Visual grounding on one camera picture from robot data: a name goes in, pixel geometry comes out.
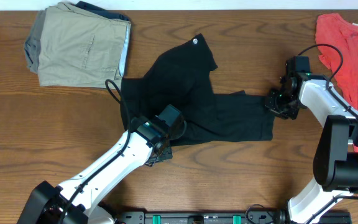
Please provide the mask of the black pants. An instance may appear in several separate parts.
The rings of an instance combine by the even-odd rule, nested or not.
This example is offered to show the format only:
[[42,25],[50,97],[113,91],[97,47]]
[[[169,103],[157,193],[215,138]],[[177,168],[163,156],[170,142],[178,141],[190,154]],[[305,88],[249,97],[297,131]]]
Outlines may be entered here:
[[142,78],[122,79],[130,116],[152,118],[168,105],[177,108],[186,129],[171,142],[174,146],[272,140],[275,117],[265,98],[244,91],[214,93],[209,74],[217,67],[202,34],[164,52]]

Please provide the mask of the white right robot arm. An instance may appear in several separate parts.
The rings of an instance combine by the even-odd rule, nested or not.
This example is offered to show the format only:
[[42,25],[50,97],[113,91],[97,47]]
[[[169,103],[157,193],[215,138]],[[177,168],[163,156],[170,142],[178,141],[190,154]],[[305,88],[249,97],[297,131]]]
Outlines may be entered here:
[[313,178],[287,202],[277,223],[318,223],[343,199],[358,200],[358,111],[322,75],[286,75],[265,100],[281,119],[309,109],[323,127],[313,159]]

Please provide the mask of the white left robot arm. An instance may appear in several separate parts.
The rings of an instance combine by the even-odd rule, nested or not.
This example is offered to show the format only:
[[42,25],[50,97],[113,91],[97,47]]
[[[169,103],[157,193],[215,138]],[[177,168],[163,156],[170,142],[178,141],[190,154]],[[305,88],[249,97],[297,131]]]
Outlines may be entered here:
[[151,120],[132,120],[131,128],[110,150],[85,170],[54,187],[43,181],[31,192],[19,223],[114,223],[104,212],[97,218],[91,214],[99,202],[136,168],[144,165],[154,151],[169,143],[180,119],[160,114]]

